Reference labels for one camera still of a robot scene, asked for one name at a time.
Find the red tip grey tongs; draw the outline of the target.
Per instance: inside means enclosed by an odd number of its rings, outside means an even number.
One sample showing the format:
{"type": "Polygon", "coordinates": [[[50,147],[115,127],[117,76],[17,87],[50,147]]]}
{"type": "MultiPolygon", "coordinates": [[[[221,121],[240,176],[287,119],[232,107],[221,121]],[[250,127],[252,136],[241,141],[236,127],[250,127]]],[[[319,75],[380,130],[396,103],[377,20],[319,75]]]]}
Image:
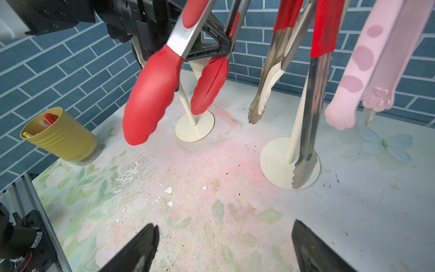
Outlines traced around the red tip grey tongs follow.
{"type": "Polygon", "coordinates": [[[145,143],[156,130],[180,84],[180,71],[215,1],[190,0],[166,44],[146,62],[125,106],[122,127],[129,145],[145,143]]]}

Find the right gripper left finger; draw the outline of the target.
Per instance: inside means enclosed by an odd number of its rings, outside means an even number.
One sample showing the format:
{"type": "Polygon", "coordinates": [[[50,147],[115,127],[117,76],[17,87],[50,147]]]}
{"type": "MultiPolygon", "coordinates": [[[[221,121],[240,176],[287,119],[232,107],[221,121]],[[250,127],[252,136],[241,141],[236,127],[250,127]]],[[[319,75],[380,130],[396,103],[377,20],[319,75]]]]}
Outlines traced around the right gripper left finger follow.
{"type": "Polygon", "coordinates": [[[143,227],[100,272],[149,272],[159,245],[159,227],[143,227]]]}

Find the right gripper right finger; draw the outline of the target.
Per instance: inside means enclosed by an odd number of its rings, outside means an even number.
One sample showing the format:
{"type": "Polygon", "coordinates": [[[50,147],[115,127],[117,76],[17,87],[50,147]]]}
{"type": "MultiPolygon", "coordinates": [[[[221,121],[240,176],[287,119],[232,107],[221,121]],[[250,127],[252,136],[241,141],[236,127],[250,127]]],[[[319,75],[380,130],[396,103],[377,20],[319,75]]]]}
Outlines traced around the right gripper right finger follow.
{"type": "Polygon", "coordinates": [[[292,241],[301,272],[356,272],[302,221],[295,220],[292,241]]]}

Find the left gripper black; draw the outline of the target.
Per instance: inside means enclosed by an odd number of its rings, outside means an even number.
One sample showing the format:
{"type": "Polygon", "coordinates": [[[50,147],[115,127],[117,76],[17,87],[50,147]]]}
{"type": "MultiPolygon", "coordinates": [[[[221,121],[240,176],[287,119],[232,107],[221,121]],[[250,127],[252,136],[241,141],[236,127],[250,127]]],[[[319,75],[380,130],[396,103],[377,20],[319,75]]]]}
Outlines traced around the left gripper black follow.
{"type": "Polygon", "coordinates": [[[138,40],[148,60],[166,43],[183,60],[226,55],[233,42],[213,14],[215,1],[92,1],[112,39],[138,40]]]}

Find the pink cat paw tongs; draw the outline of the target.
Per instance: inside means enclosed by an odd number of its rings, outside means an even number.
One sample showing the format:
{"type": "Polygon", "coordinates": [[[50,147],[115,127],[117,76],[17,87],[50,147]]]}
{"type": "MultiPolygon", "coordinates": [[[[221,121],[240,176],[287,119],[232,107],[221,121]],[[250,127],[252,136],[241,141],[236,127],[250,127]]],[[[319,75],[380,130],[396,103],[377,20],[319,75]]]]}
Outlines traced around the pink cat paw tongs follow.
{"type": "Polygon", "coordinates": [[[395,90],[416,49],[434,1],[377,1],[362,28],[326,122],[338,130],[356,125],[360,104],[372,112],[389,110],[395,90]]]}

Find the steel tongs red handles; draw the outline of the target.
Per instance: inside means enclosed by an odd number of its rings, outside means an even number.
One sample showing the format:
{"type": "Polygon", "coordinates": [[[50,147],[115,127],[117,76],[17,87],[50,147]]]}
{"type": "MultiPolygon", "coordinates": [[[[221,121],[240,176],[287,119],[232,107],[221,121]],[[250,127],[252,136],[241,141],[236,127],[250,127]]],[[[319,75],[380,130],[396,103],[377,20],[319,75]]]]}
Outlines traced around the steel tongs red handles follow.
{"type": "MultiPolygon", "coordinates": [[[[293,171],[292,188],[310,187],[318,179],[321,163],[314,149],[318,125],[322,113],[327,76],[342,21],[349,7],[348,1],[316,1],[316,13],[310,24],[313,40],[310,50],[310,67],[305,80],[307,93],[302,119],[299,158],[293,171]]],[[[257,95],[261,92],[262,77],[256,97],[249,107],[248,120],[256,124],[262,116],[256,113],[257,95]]]]}

